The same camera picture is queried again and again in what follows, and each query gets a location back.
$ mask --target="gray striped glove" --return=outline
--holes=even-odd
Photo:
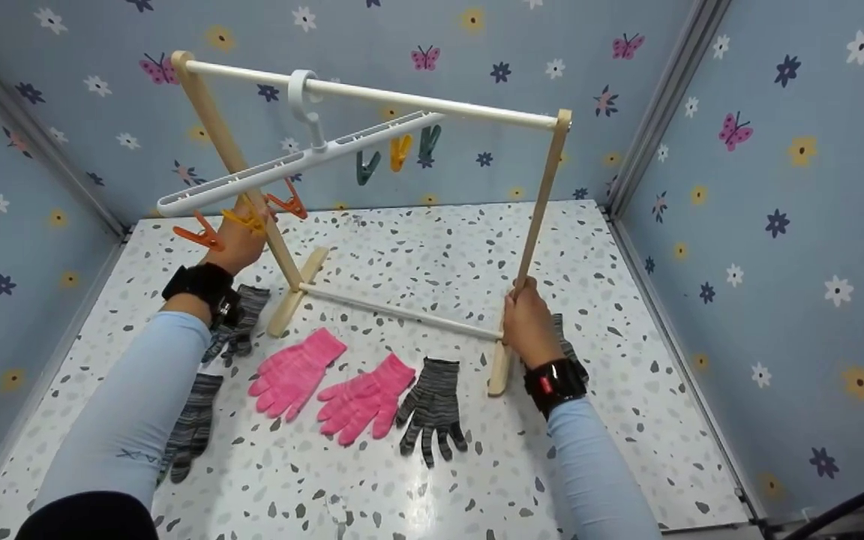
[[[455,395],[459,383],[459,363],[435,358],[426,358],[418,382],[402,400],[395,413],[395,426],[405,426],[409,416],[412,421],[405,430],[405,435],[398,443],[402,455],[412,454],[416,448],[416,439],[422,435],[422,457],[425,465],[432,468],[435,461],[432,458],[432,433],[436,431],[439,437],[439,452],[445,461],[452,460],[452,448],[449,439],[452,437],[455,448],[459,452],[469,450],[466,437],[462,434],[459,424],[459,399]]]

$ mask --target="butterfly print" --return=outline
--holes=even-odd
[[[415,71],[435,71],[435,62],[439,59],[439,47],[429,45],[425,51],[422,50],[422,45],[418,45],[418,51],[412,51],[412,63],[415,64]]]
[[[613,59],[635,58],[635,49],[641,47],[644,42],[645,35],[635,34],[629,40],[626,34],[622,34],[622,37],[613,40]]]
[[[729,114],[726,114],[726,119],[722,122],[722,130],[719,132],[719,140],[726,143],[726,148],[729,149],[729,152],[735,150],[736,144],[744,143],[752,136],[752,128],[746,127],[751,122],[746,122],[744,124],[738,123],[741,114],[741,112],[735,112],[735,116],[732,116],[730,112]]]
[[[172,67],[172,59],[165,58],[165,52],[159,55],[158,61],[155,61],[150,55],[145,55],[145,58],[147,59],[139,61],[138,65],[142,66],[142,71],[145,71],[153,83],[178,85],[179,79],[176,76],[176,69]]]

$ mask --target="wooden leg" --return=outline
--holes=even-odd
[[[319,270],[322,270],[322,265],[326,262],[326,257],[329,257],[328,248],[316,248],[312,252],[312,255],[305,260],[305,264],[302,266],[301,276],[303,283],[314,283],[316,274],[319,273]],[[292,320],[292,315],[295,314],[297,308],[299,308],[299,304],[302,303],[303,297],[305,297],[305,291],[303,290],[289,290],[285,293],[285,298],[282,298],[282,302],[275,308],[275,312],[268,321],[268,328],[266,328],[268,335],[273,336],[273,338],[281,338],[285,332],[285,328],[289,325],[289,321]]]

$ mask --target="yellow flower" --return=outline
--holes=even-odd
[[[693,205],[705,204],[707,197],[709,197],[709,195],[707,195],[705,185],[696,185],[696,187],[692,188],[692,204]]]
[[[11,392],[17,390],[25,382],[25,372],[20,369],[10,369],[2,374],[0,379],[0,390]]]
[[[213,47],[220,49],[223,52],[229,52],[230,50],[233,50],[233,48],[236,48],[236,39],[228,28],[214,25],[208,29],[205,33],[205,37]]]
[[[615,165],[620,164],[622,161],[622,157],[618,154],[618,151],[610,151],[610,153],[606,154],[606,157],[602,158],[602,163],[606,165],[606,167],[615,167]]]
[[[808,167],[809,158],[818,154],[815,150],[815,137],[801,136],[792,139],[788,154],[792,157],[792,167]]]
[[[485,13],[482,7],[469,7],[469,9],[462,11],[459,22],[470,34],[478,34],[486,27]]]
[[[842,377],[846,380],[846,392],[864,402],[864,368],[850,367],[842,373]]]

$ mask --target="knit glove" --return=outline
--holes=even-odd
[[[345,352],[345,343],[319,328],[305,341],[269,356],[249,387],[249,395],[258,397],[255,410],[277,418],[288,408],[286,422],[295,420],[326,376],[326,367]]]
[[[398,396],[412,383],[416,370],[402,363],[394,353],[370,373],[329,386],[319,392],[319,402],[326,402],[316,420],[325,421],[322,434],[339,434],[339,444],[348,446],[373,421],[373,438],[389,434],[398,407]]]
[[[399,428],[405,426],[405,421],[412,415],[412,421],[398,443],[402,455],[412,454],[421,433],[422,457],[425,458],[425,465],[431,469],[435,465],[432,459],[432,431],[439,435],[439,452],[442,452],[445,461],[452,460],[452,448],[449,448],[447,435],[451,435],[459,452],[469,450],[459,425],[459,399],[455,395],[458,383],[458,362],[435,358],[424,360],[418,382],[395,413],[395,426]]]

